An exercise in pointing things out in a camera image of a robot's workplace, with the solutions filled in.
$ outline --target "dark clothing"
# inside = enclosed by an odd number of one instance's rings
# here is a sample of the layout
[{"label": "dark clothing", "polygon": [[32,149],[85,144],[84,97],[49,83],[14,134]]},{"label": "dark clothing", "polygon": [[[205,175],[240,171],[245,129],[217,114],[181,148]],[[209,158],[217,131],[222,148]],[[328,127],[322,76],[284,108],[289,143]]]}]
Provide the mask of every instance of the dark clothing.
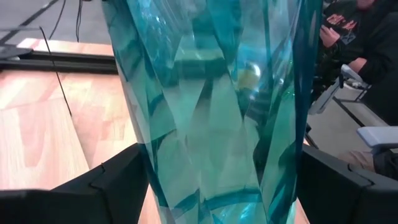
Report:
[{"label": "dark clothing", "polygon": [[373,156],[373,164],[376,173],[398,180],[398,154],[386,150]]},{"label": "dark clothing", "polygon": [[333,28],[341,37],[329,48],[319,41],[312,101],[334,84],[343,64],[358,57],[367,60],[358,75],[368,84],[398,71],[397,13],[395,0],[377,0],[365,11],[357,8],[356,0],[340,0],[324,10],[323,25]]}]

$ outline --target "teal glass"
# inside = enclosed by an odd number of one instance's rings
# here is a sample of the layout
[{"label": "teal glass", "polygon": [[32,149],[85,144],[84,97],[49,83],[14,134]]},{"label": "teal glass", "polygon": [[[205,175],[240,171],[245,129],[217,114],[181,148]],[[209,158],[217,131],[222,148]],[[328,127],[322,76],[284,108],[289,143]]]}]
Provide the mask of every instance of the teal glass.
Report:
[{"label": "teal glass", "polygon": [[162,223],[293,223],[321,3],[103,1]]}]

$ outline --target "glass sculpture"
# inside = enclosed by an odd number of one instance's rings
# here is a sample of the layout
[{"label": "glass sculpture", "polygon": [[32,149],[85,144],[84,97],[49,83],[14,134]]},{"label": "glass sculpture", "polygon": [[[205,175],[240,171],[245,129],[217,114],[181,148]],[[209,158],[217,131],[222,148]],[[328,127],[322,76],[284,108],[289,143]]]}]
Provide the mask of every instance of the glass sculpture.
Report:
[{"label": "glass sculpture", "polygon": [[292,223],[321,0],[107,0],[162,223]]}]

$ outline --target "gray floor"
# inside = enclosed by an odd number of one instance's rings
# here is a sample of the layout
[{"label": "gray floor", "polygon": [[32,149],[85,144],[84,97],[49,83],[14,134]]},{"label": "gray floor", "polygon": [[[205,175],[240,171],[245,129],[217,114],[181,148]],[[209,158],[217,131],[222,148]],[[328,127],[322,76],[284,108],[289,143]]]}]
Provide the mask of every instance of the gray floor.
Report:
[{"label": "gray floor", "polygon": [[[0,27],[17,26],[35,11],[39,10],[50,0],[0,0]],[[49,35],[55,25],[62,1],[52,6],[38,17],[30,26],[42,26]],[[76,41],[75,24],[78,9],[77,0],[67,0],[59,27],[53,36],[56,40]],[[101,1],[84,2],[80,28],[80,41],[110,44],[109,35],[101,10]],[[42,38],[40,32],[20,32],[9,43],[17,44],[26,37]],[[342,89],[337,97],[352,100],[358,95],[357,91]],[[369,126],[384,126],[385,124],[371,113],[361,103],[345,103],[345,105],[361,121]],[[308,122],[312,127],[310,132],[319,148],[332,155],[337,155],[350,149],[365,151],[366,145],[356,134],[359,126],[332,101],[323,114],[309,116]]]},{"label": "gray floor", "polygon": [[[38,11],[50,0],[0,0],[0,27],[18,26],[21,22]],[[59,0],[41,16],[36,18],[29,27],[41,26],[48,37],[60,14],[63,0]],[[67,0],[62,18],[52,39],[76,41],[75,24],[78,12],[78,1]],[[39,31],[24,31],[15,35],[7,43],[18,44],[26,37],[43,38]],[[84,2],[81,14],[80,42],[110,44],[111,39],[104,21],[101,1]]]}]

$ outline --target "person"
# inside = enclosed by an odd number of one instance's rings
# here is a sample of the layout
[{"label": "person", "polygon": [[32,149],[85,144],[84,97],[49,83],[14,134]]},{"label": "person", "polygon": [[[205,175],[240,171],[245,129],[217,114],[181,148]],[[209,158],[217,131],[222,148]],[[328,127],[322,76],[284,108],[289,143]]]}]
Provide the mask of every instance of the person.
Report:
[{"label": "person", "polygon": [[[324,10],[312,101],[347,64],[367,84],[398,75],[398,7],[395,0],[340,0]],[[398,180],[398,154],[349,151],[339,159]]]}]

